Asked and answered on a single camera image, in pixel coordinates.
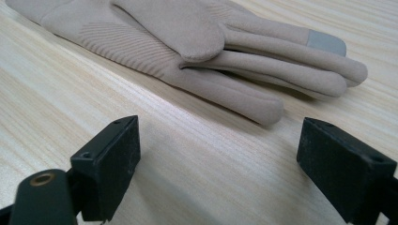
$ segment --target light wood tabletop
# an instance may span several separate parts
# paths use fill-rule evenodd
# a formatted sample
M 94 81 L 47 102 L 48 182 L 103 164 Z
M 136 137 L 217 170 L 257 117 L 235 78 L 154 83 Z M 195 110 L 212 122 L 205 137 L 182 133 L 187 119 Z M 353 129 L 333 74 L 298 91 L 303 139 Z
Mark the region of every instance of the light wood tabletop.
M 136 114 L 142 159 L 109 224 L 344 224 L 296 162 L 302 121 L 330 122 L 398 160 L 398 2 L 236 2 L 343 39 L 368 79 L 328 102 L 255 86 L 284 102 L 282 120 L 263 127 L 57 37 L 0 0 L 0 207 L 26 176 L 67 170 L 106 125 Z

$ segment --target wood grain surface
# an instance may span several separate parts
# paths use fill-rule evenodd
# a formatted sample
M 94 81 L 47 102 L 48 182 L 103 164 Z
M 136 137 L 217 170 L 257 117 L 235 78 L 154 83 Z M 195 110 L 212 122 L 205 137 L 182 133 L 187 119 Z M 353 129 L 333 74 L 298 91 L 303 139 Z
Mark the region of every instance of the wood grain surface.
M 283 119 L 262 127 L 56 37 L 0 0 L 0 207 L 26 176 L 67 170 L 106 125 L 137 114 L 142 160 L 109 224 L 344 224 L 296 162 L 301 125 L 331 122 L 398 160 L 398 2 L 237 2 L 342 38 L 369 78 L 330 102 L 255 86 L 284 101 Z

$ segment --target fabric glove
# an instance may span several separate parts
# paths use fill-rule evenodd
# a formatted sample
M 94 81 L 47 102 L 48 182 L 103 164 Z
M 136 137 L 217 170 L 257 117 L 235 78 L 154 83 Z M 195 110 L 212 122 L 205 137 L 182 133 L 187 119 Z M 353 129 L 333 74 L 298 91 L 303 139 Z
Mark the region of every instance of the fabric glove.
M 363 64 L 344 57 L 340 39 L 260 19 L 227 1 L 147 1 L 162 3 L 163 8 L 135 0 L 6 2 L 31 21 L 93 53 L 264 125 L 281 118 L 282 102 L 218 70 L 320 99 L 339 97 L 347 86 L 358 85 L 367 76 Z M 145 20 L 146 12 L 158 17 L 143 27 L 144 22 L 136 19 Z

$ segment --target glove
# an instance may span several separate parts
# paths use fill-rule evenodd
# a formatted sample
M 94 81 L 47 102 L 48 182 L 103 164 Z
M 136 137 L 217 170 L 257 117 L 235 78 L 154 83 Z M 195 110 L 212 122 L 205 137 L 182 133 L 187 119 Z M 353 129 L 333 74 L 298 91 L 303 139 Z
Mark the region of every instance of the glove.
M 215 29 L 216 33 L 221 33 L 222 46 L 214 53 L 204 53 L 205 51 L 200 51 L 199 44 L 199 47 L 193 48 L 195 51 L 191 54 L 184 55 L 182 53 L 185 49 L 179 49 L 177 42 L 174 43 L 175 47 L 172 46 L 173 41 L 165 45 L 159 40 L 161 36 L 154 37 L 135 20 L 132 11 L 135 1 L 132 0 L 7 0 L 6 2 L 26 18 L 93 53 L 157 77 L 264 125 L 275 123 L 281 118 L 282 102 L 273 95 L 256 91 L 215 69 L 235 72 L 240 76 L 260 82 L 291 87 L 315 98 L 336 98 L 345 91 L 347 84 L 359 84 L 367 74 L 363 64 L 347 59 L 338 53 L 320 50 L 323 47 L 315 47 L 319 45 L 319 41 L 315 41 L 314 46 L 308 47 L 308 44 L 303 44 L 301 40 L 281 39 L 290 38 L 286 35 L 277 34 L 277 37 L 268 37 L 238 31 L 236 28 L 227 30 L 225 29 L 227 25 L 222 28 L 221 24 L 215 20 L 225 13 L 222 13 L 222 10 L 203 7 L 199 4 L 204 1 L 180 1 L 181 6 L 184 6 L 181 8 L 187 6 L 187 9 L 191 10 L 188 13 L 190 19 L 185 20 L 193 24 L 196 24 L 198 18 L 208 20 L 204 26 L 201 26 L 201 23 L 196 24 L 198 25 L 196 28 L 204 32 L 210 27 L 209 29 Z M 216 5 L 225 3 L 223 7 L 234 10 L 236 13 L 242 13 L 241 15 L 244 14 L 245 17 L 254 16 L 246 9 L 229 2 L 211 1 L 210 3 Z M 200 8 L 198 9 L 200 13 L 194 13 L 196 16 L 192 19 L 190 15 L 196 7 Z M 201 16 L 203 15 L 201 13 L 207 13 L 205 15 L 210 16 L 206 19 Z M 177 15 L 183 18 L 184 13 Z M 166 19 L 164 19 L 165 24 L 173 21 Z M 236 23 L 244 24 L 245 22 L 236 20 Z M 176 39 L 184 39 L 187 30 L 189 31 L 189 29 L 181 29 Z M 189 46 L 190 39 L 186 38 L 186 40 Z M 235 46 L 231 49 L 243 52 L 224 50 L 231 46 Z M 196 57 L 197 53 L 204 53 L 204 56 Z M 311 62 L 311 64 L 306 66 L 306 63 L 302 63 L 303 61 Z

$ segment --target gray fingertip patch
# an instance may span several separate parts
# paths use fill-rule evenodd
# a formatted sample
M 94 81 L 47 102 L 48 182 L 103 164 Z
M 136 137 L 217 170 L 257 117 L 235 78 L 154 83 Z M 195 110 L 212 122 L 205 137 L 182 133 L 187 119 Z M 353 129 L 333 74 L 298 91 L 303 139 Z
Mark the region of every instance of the gray fingertip patch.
M 310 30 L 307 47 L 322 50 L 329 53 L 346 55 L 346 46 L 340 38 L 325 33 Z

